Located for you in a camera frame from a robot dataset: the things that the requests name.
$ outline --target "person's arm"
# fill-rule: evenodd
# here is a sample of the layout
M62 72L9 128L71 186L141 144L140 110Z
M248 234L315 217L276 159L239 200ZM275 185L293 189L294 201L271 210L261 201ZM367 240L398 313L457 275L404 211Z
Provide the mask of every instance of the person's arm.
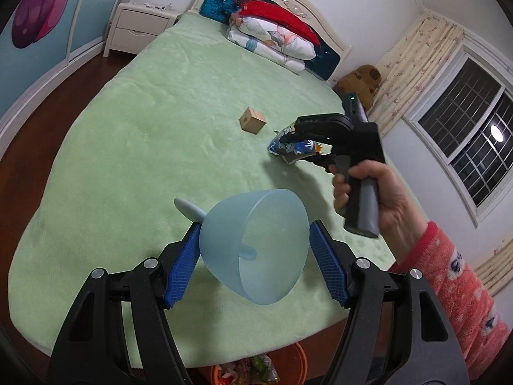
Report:
M330 170L335 174L334 207L340 210L349 199L350 186L336 168ZM456 333L470 379L478 378L510 332L500 320L493 299L445 233L422 217L392 168L367 160L349 173L377 179L380 231L397 260L390 270L403 274L415 267L422 271Z

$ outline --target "blue gripper pad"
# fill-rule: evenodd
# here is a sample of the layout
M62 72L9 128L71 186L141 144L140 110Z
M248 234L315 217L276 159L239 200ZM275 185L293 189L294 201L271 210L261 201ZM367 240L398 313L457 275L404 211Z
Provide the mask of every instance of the blue gripper pad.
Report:
M330 295L341 306L345 306L349 302L347 275L317 222L310 225L310 247Z
M184 298L185 289L198 262L200 229L201 225L198 224L168 273L164 301L170 308Z

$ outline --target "metal bolt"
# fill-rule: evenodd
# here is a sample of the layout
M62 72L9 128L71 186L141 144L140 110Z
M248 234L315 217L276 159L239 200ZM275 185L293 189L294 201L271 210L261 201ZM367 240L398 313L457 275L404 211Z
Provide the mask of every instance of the metal bolt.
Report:
M144 261L144 267L147 269L153 269L158 265L158 261L155 258L149 258Z
M422 272L420 272L418 269L412 269L410 271L410 275L415 279L421 279L422 278Z
M357 259L356 265L360 267L361 269L369 269L370 268L370 262L365 258Z
M94 279L101 278L103 276L104 272L102 268L96 268L93 272L91 272L91 276Z

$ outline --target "white nightstand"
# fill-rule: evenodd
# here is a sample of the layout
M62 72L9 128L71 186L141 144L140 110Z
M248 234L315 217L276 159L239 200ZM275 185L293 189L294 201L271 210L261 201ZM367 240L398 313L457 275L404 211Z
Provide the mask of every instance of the white nightstand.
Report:
M110 26L103 56L109 56L111 49L139 53L165 29L173 26L180 14L141 4L120 4Z

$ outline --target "stuffed animal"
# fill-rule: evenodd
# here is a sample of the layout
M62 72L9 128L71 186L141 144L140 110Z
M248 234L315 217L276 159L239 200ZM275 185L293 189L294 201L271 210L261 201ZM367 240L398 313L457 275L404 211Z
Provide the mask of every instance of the stuffed animal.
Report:
M380 83L381 74L378 69L372 65L363 65L339 79L333 91L337 94L356 92L365 111L369 111Z

